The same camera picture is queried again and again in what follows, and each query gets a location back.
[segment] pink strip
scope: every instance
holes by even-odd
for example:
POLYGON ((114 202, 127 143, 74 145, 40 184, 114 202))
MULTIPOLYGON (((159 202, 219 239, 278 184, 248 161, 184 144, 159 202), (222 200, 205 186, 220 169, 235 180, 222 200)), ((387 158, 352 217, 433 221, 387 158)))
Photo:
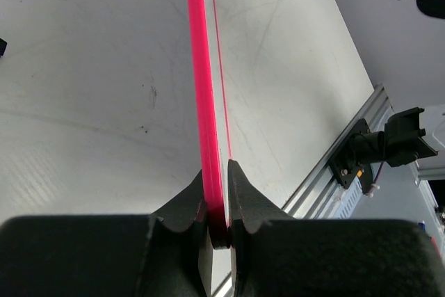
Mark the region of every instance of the pink strip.
POLYGON ((195 76, 204 199, 209 209, 209 232, 214 248, 227 247, 227 226, 204 0, 188 0, 188 16, 195 76))
POLYGON ((225 118, 225 130, 227 134, 227 146, 229 149, 229 159, 232 159, 232 144, 230 143, 230 132, 229 132, 229 116, 227 114, 227 100, 225 98, 225 85, 224 85, 224 76, 223 76, 223 62, 221 57, 221 48, 220 48, 220 33, 218 30, 218 16, 216 15, 216 0, 212 0, 213 2, 213 13, 215 15, 215 28, 216 28, 216 43, 218 44, 218 58, 220 61, 220 75, 221 75, 221 89, 222 89, 222 102, 224 103, 224 118, 225 118))

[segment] gray wall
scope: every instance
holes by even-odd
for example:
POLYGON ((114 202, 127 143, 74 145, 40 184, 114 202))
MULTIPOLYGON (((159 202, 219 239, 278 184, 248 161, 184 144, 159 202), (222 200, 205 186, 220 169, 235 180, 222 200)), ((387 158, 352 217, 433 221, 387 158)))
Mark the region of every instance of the gray wall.
POLYGON ((373 198, 363 196, 352 218, 397 218, 414 222, 424 220, 427 233, 439 243, 441 234, 436 228, 435 218, 414 183, 409 166, 385 166, 378 184, 380 190, 374 193, 373 198))
MULTIPOLYGON (((445 104, 445 20, 421 14, 414 0, 336 0, 374 85, 395 111, 445 104)), ((419 161, 445 166, 445 154, 419 161)))

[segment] black mounting plate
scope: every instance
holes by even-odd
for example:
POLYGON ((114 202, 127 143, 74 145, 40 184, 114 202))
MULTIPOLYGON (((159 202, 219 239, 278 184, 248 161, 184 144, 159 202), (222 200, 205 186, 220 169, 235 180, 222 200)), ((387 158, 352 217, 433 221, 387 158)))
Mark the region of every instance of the black mounting plate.
POLYGON ((366 123, 364 118, 361 118, 355 123, 329 159, 329 167, 331 167, 335 179, 346 189, 350 187, 357 173, 362 169, 362 166, 355 161, 354 152, 348 145, 348 141, 355 134, 366 134, 369 132, 368 123, 366 123))

